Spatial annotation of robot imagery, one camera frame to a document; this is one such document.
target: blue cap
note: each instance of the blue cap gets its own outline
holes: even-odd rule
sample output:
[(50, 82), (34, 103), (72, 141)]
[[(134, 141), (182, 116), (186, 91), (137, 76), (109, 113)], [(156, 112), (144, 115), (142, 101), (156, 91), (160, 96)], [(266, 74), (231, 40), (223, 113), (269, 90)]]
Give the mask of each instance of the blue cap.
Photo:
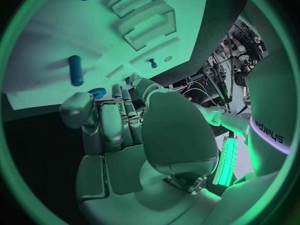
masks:
[(88, 92), (94, 96), (94, 100), (99, 100), (99, 99), (103, 98), (103, 96), (106, 94), (106, 89), (103, 87), (98, 87), (98, 88), (94, 88)]

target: white panel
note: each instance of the white panel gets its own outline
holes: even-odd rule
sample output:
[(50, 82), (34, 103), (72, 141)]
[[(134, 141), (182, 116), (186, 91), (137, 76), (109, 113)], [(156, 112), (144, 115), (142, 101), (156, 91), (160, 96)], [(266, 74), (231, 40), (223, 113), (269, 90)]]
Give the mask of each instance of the white panel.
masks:
[[(3, 92), (15, 110), (61, 104), (76, 92), (94, 88), (105, 88), (103, 100), (109, 100), (113, 84), (130, 88), (125, 78), (132, 73), (152, 78), (190, 59), (205, 3), (49, 0), (14, 48)], [(134, 39), (126, 36), (130, 32)], [(134, 46), (144, 47), (136, 51)], [(84, 84), (79, 87), (69, 78), (68, 58), (73, 55), (82, 62)]]

